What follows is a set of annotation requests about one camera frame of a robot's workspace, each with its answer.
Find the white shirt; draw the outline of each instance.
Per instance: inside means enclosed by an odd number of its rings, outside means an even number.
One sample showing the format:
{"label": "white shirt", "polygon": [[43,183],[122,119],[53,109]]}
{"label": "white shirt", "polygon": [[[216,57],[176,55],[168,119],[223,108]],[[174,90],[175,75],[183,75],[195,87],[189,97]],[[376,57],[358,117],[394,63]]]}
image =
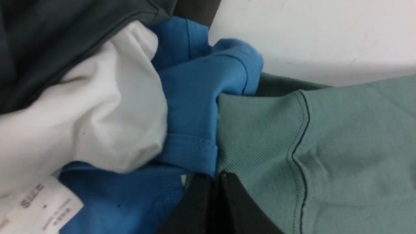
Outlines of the white shirt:
{"label": "white shirt", "polygon": [[75,160],[123,173],[155,157],[167,129],[157,45],[132,22],[31,106],[0,116],[0,195]]}

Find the cotton fabric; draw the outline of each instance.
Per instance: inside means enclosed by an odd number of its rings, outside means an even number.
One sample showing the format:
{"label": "cotton fabric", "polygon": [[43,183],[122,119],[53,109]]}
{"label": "cotton fabric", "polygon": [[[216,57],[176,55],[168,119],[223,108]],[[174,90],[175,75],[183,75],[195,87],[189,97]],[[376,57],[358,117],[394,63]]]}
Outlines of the cotton fabric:
{"label": "cotton fabric", "polygon": [[176,0],[1,0],[0,114],[32,104],[130,22],[168,20]]}
{"label": "cotton fabric", "polygon": [[414,233],[416,77],[281,96],[282,84],[220,95],[218,173],[236,173],[284,233]]}
{"label": "cotton fabric", "polygon": [[26,109],[0,116],[0,194],[72,161],[130,172],[162,149],[167,105],[150,59],[157,37],[135,21]]}
{"label": "cotton fabric", "polygon": [[257,88],[262,58],[247,43],[221,40],[211,47],[207,27],[178,17],[151,30],[159,38],[152,63],[168,103],[163,150],[127,174],[66,166],[60,180],[85,206],[61,234],[154,233],[183,197],[181,175],[214,176],[217,95],[253,95]]}

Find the size label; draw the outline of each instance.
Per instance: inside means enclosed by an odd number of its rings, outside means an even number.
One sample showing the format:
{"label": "size label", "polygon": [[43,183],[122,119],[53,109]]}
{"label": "size label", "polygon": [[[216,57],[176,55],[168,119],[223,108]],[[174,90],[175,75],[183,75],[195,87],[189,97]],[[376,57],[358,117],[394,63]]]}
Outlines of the size label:
{"label": "size label", "polygon": [[10,225],[21,233],[56,234],[83,207],[80,199],[52,176],[19,194],[3,229]]}

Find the dark gray fabric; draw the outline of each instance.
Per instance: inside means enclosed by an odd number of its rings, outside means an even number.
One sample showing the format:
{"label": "dark gray fabric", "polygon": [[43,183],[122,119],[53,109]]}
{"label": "dark gray fabric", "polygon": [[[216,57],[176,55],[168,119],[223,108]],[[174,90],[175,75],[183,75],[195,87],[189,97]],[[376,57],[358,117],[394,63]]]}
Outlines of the dark gray fabric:
{"label": "dark gray fabric", "polygon": [[157,2],[168,9],[152,0],[0,0],[0,114],[33,103],[131,21],[169,19],[176,0]]}
{"label": "dark gray fabric", "polygon": [[221,0],[178,0],[175,16],[211,27]]}

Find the green fabric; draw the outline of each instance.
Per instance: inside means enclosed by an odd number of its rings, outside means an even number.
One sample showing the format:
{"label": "green fabric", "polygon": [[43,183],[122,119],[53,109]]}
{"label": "green fabric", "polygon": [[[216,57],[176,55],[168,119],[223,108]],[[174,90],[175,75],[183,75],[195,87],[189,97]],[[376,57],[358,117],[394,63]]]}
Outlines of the green fabric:
{"label": "green fabric", "polygon": [[331,86],[262,73],[256,96],[281,97],[296,90],[319,90]]}
{"label": "green fabric", "polygon": [[416,77],[282,97],[267,78],[271,97],[219,97],[218,173],[286,234],[416,233]]}

